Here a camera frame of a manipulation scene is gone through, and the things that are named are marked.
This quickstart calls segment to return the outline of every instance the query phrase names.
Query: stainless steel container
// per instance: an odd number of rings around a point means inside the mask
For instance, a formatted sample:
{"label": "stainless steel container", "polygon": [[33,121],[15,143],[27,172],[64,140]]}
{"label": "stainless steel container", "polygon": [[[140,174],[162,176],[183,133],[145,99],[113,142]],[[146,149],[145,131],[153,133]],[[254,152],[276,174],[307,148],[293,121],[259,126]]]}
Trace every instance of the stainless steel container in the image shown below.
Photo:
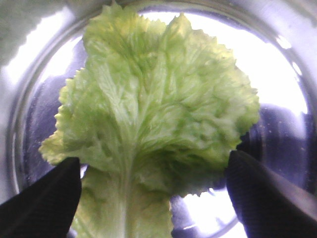
{"label": "stainless steel container", "polygon": [[[0,1],[0,203],[51,169],[38,148],[55,130],[53,116],[59,106],[59,89],[66,78],[73,77],[75,70],[84,66],[86,53],[81,37],[87,21],[110,2]],[[210,34],[223,34],[225,43],[234,42],[231,45],[238,48],[239,57],[246,58],[241,67],[245,67],[259,88],[261,102],[261,119],[243,137],[239,148],[292,183],[316,192],[316,1],[117,2],[132,4],[141,14],[154,17],[168,15],[164,12],[190,13]],[[220,29],[208,27],[209,19],[219,23]],[[241,33],[249,38],[240,38]],[[254,44],[247,45],[246,39],[252,37]],[[219,200],[226,197],[225,187],[220,184],[208,194],[206,204],[215,202],[218,206]],[[209,230],[201,237],[229,238],[237,237],[238,233],[243,236],[226,199],[217,212],[228,213],[229,218],[222,221],[223,217],[215,212],[216,206],[211,206],[208,212],[214,213],[205,219],[220,219],[220,222],[207,221]],[[183,200],[174,202],[179,207],[184,205]],[[195,207],[197,200],[191,197],[185,203]],[[180,216],[175,227],[186,230],[194,225],[185,225],[184,220]]]}

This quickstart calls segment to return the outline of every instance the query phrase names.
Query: bright light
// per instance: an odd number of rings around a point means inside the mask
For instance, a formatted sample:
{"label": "bright light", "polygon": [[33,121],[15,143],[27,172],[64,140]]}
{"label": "bright light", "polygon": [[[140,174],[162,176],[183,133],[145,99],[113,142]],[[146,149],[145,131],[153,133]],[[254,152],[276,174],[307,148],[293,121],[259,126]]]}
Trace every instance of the bright light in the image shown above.
{"label": "bright light", "polygon": [[26,72],[46,44],[61,28],[65,16],[72,14],[68,8],[58,11],[52,16],[45,17],[39,22],[36,29],[26,37],[26,43],[18,50],[16,57],[3,70],[10,78],[10,83],[15,84]]}
{"label": "bright light", "polygon": [[210,236],[226,227],[234,218],[226,189],[203,192],[201,196],[187,195],[184,197],[188,212],[203,237]]}
{"label": "bright light", "polygon": [[290,48],[292,48],[291,43],[289,43],[283,36],[278,36],[276,38],[277,43],[284,49],[288,50]]}
{"label": "bright light", "polygon": [[53,57],[50,62],[47,64],[44,74],[41,76],[40,81],[46,80],[50,75],[59,76],[64,75],[69,63],[72,62],[74,52],[73,49],[82,37],[79,36],[69,42],[66,42]]}

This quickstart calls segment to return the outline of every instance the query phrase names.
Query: reflective metal surface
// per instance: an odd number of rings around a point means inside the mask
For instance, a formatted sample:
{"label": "reflective metal surface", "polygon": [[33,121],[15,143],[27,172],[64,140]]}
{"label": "reflective metal surface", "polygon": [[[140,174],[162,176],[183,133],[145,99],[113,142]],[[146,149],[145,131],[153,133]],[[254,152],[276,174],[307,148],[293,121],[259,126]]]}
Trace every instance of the reflective metal surface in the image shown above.
{"label": "reflective metal surface", "polygon": [[[259,89],[261,102],[261,119],[242,138],[239,148],[292,183],[316,192],[315,1],[117,2],[131,4],[152,17],[156,13],[161,17],[163,11],[192,13],[193,26],[197,21],[197,27],[210,30],[208,33],[233,48],[238,66]],[[53,116],[59,106],[59,89],[66,78],[84,66],[86,54],[81,36],[85,25],[103,4],[109,3],[0,1],[0,202],[51,169],[38,147],[55,130]],[[174,210],[182,213],[174,216],[174,236],[243,237],[230,201],[221,199],[226,202],[219,206],[222,194],[226,190],[220,183],[200,200],[190,196],[185,200],[174,198]],[[193,212],[199,209],[209,216]],[[218,215],[221,212],[228,218]],[[197,229],[199,222],[205,228]]]}

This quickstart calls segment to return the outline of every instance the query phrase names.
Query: lettuce leaf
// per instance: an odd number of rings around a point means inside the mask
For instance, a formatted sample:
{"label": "lettuce leaf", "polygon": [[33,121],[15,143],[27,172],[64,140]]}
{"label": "lettuce leaf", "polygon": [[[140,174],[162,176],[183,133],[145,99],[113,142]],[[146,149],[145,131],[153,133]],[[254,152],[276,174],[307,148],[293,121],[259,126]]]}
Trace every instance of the lettuce leaf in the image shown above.
{"label": "lettuce leaf", "polygon": [[171,196],[201,193],[258,120],[259,101],[232,51],[193,30],[105,6],[83,37],[85,68],[60,91],[40,151],[89,164],[73,226],[79,238],[166,238]]}

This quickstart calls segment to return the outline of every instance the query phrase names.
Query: metal bowl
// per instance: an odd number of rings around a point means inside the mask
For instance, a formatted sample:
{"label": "metal bowl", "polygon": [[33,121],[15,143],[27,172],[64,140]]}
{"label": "metal bowl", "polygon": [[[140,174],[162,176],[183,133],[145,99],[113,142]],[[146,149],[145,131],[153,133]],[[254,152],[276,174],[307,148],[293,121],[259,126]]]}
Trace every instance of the metal bowl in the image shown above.
{"label": "metal bowl", "polygon": [[[107,0],[0,2],[0,203],[52,167],[38,148],[55,131],[59,89],[85,64],[82,34]],[[233,48],[259,90],[259,122],[238,148],[316,192],[317,3],[313,0],[118,0],[149,17],[188,14]],[[225,183],[172,198],[174,237],[246,237]]]}

